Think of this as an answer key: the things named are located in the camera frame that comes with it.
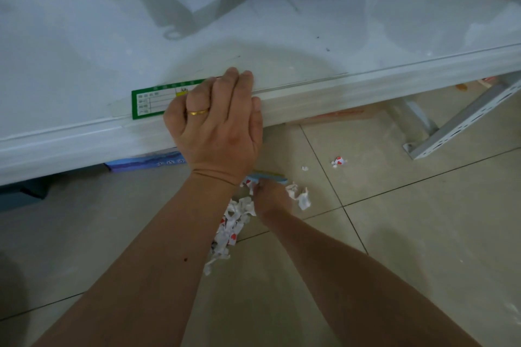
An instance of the forearm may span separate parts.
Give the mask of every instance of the forearm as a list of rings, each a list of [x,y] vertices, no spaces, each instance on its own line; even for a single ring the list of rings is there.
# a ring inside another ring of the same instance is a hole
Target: forearm
[[[190,176],[35,346],[179,345],[234,190],[220,180]]]
[[[289,213],[263,219],[344,344],[478,346],[432,302],[377,261]]]

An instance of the brown box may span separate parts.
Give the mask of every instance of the brown box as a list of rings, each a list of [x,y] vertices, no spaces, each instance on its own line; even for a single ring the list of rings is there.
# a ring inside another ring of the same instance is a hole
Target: brown box
[[[303,120],[295,120],[287,122],[287,124],[317,124],[333,121],[368,120],[369,118],[373,118],[382,107],[382,103],[373,103],[360,107],[346,108],[345,110],[334,111],[332,113],[320,114],[315,117],[304,118]]]

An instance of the person's right arm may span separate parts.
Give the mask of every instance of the person's right arm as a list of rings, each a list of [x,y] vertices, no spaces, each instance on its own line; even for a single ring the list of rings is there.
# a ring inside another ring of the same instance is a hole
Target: person's right arm
[[[383,265],[291,214],[283,186],[262,180],[255,212],[293,260],[329,326],[345,345],[479,344],[430,300]]]

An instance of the perforated metal post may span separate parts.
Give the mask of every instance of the perforated metal post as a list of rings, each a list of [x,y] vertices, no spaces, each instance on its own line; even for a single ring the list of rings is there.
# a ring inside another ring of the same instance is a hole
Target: perforated metal post
[[[423,158],[464,131],[493,108],[521,89],[521,72],[500,76],[500,82],[461,110],[445,125],[420,144],[407,143],[403,147],[412,159]]]

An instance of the person's left arm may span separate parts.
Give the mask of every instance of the person's left arm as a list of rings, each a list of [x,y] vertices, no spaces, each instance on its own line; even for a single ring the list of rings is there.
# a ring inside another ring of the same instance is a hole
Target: person's left arm
[[[252,85],[231,68],[172,102],[165,123],[192,174],[34,347],[181,344],[219,222],[262,142]]]

